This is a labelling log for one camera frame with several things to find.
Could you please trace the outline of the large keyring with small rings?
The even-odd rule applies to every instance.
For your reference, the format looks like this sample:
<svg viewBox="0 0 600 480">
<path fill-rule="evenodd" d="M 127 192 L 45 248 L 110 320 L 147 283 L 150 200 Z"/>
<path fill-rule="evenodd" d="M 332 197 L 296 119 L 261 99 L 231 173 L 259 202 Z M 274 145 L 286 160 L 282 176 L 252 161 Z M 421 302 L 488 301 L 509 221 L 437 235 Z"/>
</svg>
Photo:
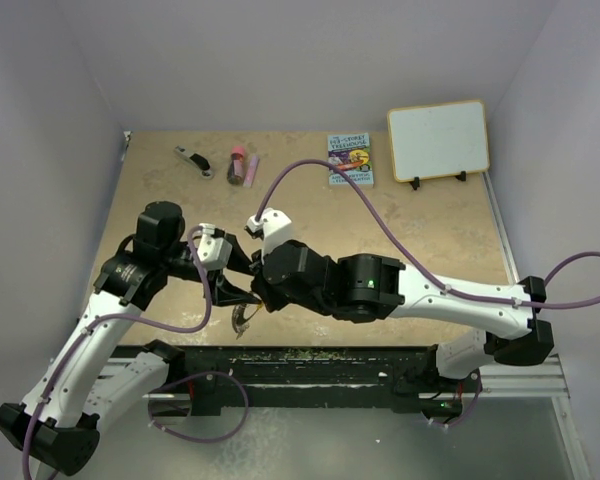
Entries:
<svg viewBox="0 0 600 480">
<path fill-rule="evenodd" d="M 236 334 L 237 340 L 239 340 L 249 328 L 249 322 L 255 316 L 254 315 L 253 317 L 250 317 L 250 314 L 254 310 L 254 308 L 259 304 L 260 303 L 244 303 L 234 307 L 231 314 L 231 326 L 234 333 Z"/>
</svg>

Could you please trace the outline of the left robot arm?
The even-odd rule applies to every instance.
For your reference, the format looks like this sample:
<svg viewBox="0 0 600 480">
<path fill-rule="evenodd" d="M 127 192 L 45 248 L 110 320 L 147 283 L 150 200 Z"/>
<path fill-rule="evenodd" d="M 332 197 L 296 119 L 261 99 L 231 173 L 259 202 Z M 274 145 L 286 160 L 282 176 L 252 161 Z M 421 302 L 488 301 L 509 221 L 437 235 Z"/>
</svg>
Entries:
<svg viewBox="0 0 600 480">
<path fill-rule="evenodd" d="M 32 476 L 32 459 L 54 474 L 76 474 L 144 394 L 182 387 L 184 354 L 163 342 L 148 345 L 108 380 L 98 379 L 169 278 L 201 283 L 208 308 L 253 303 L 255 297 L 223 275 L 225 269 L 248 274 L 250 263 L 234 235 L 212 224 L 187 230 L 179 205 L 148 204 L 134 234 L 102 265 L 81 319 L 43 378 L 20 402 L 0 406 L 0 431 L 21 450 L 24 478 Z"/>
</svg>

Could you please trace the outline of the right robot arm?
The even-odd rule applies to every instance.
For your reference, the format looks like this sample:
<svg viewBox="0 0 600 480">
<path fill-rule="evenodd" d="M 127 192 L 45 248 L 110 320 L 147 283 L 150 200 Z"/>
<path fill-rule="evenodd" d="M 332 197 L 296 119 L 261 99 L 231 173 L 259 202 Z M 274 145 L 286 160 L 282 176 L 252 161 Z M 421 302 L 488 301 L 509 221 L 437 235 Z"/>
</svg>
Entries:
<svg viewBox="0 0 600 480">
<path fill-rule="evenodd" d="M 251 287 L 270 312 L 297 305 L 355 324 L 423 318 L 468 327 L 431 347 L 424 376 L 436 391 L 491 363 L 539 365 L 554 348 L 550 323 L 524 304 L 545 297 L 544 282 L 536 277 L 514 285 L 447 278 L 437 287 L 397 259 L 363 253 L 334 260 L 296 240 L 254 260 Z"/>
</svg>

